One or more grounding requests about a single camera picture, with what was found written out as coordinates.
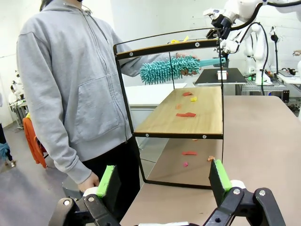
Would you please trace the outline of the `person right hand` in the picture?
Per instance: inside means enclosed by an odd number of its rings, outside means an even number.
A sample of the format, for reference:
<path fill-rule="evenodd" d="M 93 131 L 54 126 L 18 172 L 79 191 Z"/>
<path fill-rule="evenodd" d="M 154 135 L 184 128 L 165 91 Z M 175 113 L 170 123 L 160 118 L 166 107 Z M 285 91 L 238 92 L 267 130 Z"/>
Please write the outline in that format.
<path fill-rule="evenodd" d="M 99 186 L 99 183 L 100 181 L 98 176 L 94 172 L 91 172 L 90 176 L 84 182 L 78 184 L 78 188 L 84 193 L 87 189 Z"/>

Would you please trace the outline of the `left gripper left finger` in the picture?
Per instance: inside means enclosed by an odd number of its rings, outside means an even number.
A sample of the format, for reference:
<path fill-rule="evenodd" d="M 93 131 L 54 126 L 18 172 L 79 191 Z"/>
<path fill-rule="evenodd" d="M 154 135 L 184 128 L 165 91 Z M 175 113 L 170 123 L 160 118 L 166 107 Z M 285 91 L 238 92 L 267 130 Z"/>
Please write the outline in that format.
<path fill-rule="evenodd" d="M 119 226 L 113 215 L 121 182 L 116 166 L 107 166 L 99 186 L 80 199 L 65 197 L 57 203 L 50 226 Z"/>

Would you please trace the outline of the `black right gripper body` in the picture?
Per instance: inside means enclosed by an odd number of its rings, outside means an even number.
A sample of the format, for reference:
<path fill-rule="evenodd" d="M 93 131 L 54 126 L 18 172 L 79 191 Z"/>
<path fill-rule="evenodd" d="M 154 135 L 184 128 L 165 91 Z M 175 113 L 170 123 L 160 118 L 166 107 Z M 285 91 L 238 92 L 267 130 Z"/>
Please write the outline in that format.
<path fill-rule="evenodd" d="M 233 25 L 230 19 L 223 15 L 219 15 L 216 19 L 212 20 L 211 24 L 213 29 L 210 29 L 210 31 L 207 33 L 207 39 L 220 38 L 225 40 L 228 38 Z"/>

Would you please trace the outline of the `person left hand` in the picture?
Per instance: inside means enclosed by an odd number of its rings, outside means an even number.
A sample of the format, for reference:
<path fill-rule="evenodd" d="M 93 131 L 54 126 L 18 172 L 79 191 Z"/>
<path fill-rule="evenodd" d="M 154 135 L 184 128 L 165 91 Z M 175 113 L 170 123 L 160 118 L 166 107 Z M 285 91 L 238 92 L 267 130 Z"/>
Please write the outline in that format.
<path fill-rule="evenodd" d="M 200 60 L 197 56 L 195 55 L 191 55 L 191 54 L 186 54 L 186 53 L 176 53 L 176 58 L 184 58 L 185 56 L 192 56 L 194 59 L 197 59 L 197 60 Z M 202 68 L 200 67 L 197 71 L 192 71 L 192 72 L 189 72 L 187 69 L 181 71 L 181 74 L 183 76 L 192 76 L 192 75 L 196 75 L 200 72 Z"/>

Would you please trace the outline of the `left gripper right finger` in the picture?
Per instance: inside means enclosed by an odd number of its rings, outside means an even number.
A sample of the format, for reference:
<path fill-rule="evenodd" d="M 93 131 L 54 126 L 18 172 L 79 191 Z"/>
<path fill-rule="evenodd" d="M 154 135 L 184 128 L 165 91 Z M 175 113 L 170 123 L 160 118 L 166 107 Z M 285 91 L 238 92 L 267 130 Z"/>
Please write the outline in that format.
<path fill-rule="evenodd" d="M 262 187 L 249 192 L 242 181 L 230 180 L 221 160 L 212 160 L 209 181 L 217 208 L 205 226 L 230 226 L 243 217 L 251 226 L 284 226 L 285 221 L 272 191 Z"/>

